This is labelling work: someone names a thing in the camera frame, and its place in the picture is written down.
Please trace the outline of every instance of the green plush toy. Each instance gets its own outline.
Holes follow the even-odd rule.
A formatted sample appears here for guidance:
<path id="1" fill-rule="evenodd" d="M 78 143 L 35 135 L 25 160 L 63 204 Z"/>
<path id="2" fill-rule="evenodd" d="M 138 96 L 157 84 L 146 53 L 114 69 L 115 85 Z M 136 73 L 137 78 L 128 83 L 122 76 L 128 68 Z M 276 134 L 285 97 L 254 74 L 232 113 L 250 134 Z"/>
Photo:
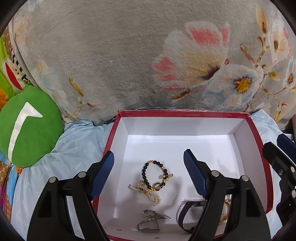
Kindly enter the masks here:
<path id="1" fill-rule="evenodd" d="M 52 151 L 63 129 L 54 101 L 28 85 L 0 112 L 0 150 L 14 165 L 32 166 Z"/>

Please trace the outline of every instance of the fabric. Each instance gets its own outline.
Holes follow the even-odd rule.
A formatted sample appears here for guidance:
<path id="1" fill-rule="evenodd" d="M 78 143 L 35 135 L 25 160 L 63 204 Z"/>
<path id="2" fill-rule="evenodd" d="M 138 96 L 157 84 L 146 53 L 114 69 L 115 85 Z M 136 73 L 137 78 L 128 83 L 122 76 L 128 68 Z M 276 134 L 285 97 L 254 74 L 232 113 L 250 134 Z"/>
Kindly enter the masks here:
<path id="1" fill-rule="evenodd" d="M 10 221 L 13 196 L 18 173 L 16 166 L 9 165 L 7 159 L 0 151 L 0 208 Z"/>
<path id="2" fill-rule="evenodd" d="M 0 37 L 0 110 L 7 101 L 30 84 L 11 47 L 8 28 Z"/>
<path id="3" fill-rule="evenodd" d="M 3 91 L 0 89 L 0 110 L 2 110 L 3 106 L 7 103 L 7 98 Z"/>
<path id="4" fill-rule="evenodd" d="M 72 178 L 100 161 L 112 126 L 94 126 L 90 120 L 70 123 L 51 153 L 22 170 L 16 184 L 11 224 L 24 240 L 35 205 L 48 179 L 52 176 L 59 180 Z M 72 198 L 68 199 L 68 205 L 75 234 L 83 238 Z"/>
<path id="5" fill-rule="evenodd" d="M 269 0 L 28 0 L 13 38 L 66 121 L 120 109 L 295 114 L 296 38 Z"/>
<path id="6" fill-rule="evenodd" d="M 63 128 L 60 111 L 53 100 L 28 85 L 0 112 L 0 149 L 9 162 L 28 167 L 51 152 Z"/>
<path id="7" fill-rule="evenodd" d="M 276 139 L 282 134 L 282 132 L 279 130 L 276 122 L 263 110 L 259 110 L 252 114 L 251 118 L 257 127 L 263 143 L 272 142 L 277 146 Z M 269 224 L 270 234 L 273 237 L 282 227 L 281 220 L 276 212 L 276 206 L 281 201 L 281 189 L 279 186 L 281 178 L 272 168 L 271 175 L 274 187 L 274 208 L 266 215 L 266 217 Z"/>

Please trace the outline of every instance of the white stripe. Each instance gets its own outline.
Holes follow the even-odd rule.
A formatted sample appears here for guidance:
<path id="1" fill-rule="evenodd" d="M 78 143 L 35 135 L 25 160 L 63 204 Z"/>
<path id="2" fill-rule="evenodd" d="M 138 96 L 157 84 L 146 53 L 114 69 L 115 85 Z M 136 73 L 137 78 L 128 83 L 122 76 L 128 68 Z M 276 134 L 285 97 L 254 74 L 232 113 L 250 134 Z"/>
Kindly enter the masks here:
<path id="1" fill-rule="evenodd" d="M 9 146 L 8 146 L 8 164 L 12 164 L 12 152 L 15 147 L 15 142 L 17 140 L 17 137 L 20 133 L 20 130 L 22 128 L 23 123 L 25 122 L 26 118 L 28 116 L 32 117 L 43 117 L 29 102 L 26 102 L 22 110 L 20 111 L 16 121 L 15 126 L 13 127 Z"/>

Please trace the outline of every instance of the blue gripper pad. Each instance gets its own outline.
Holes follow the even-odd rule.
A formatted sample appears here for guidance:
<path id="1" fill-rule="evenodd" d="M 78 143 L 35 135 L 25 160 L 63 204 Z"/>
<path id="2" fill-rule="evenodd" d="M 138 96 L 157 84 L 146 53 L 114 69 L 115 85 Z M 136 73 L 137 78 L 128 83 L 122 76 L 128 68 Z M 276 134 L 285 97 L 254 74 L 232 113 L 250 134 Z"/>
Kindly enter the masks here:
<path id="1" fill-rule="evenodd" d="M 296 145 L 285 135 L 278 136 L 276 143 L 279 148 L 296 164 Z"/>
<path id="2" fill-rule="evenodd" d="M 183 159 L 197 193 L 203 198 L 206 198 L 207 181 L 203 176 L 201 170 L 198 168 L 198 160 L 196 160 L 193 153 L 189 149 L 184 152 Z"/>
<path id="3" fill-rule="evenodd" d="M 92 180 L 90 198 L 94 199 L 96 196 L 99 196 L 105 186 L 107 178 L 114 165 L 114 154 L 109 151 L 105 154 L 104 158 L 101 160 L 102 165 L 97 172 L 95 178 Z"/>

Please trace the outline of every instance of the pearl strand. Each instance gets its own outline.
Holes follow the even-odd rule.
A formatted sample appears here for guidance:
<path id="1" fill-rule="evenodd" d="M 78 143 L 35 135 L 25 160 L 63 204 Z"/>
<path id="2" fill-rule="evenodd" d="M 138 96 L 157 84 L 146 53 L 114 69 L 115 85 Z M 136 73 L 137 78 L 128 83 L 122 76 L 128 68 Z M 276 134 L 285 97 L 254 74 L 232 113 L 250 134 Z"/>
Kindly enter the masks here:
<path id="1" fill-rule="evenodd" d="M 154 206 L 157 206 L 160 204 L 160 197 L 159 195 L 151 190 L 151 189 L 148 189 L 145 187 L 145 183 L 143 181 L 140 181 L 139 184 L 137 184 L 136 186 L 135 185 L 129 185 L 128 186 L 129 189 L 131 190 L 135 190 L 135 191 L 138 191 L 140 193 L 144 193 L 146 195 L 146 197 L 148 198 L 148 200 L 154 205 Z"/>

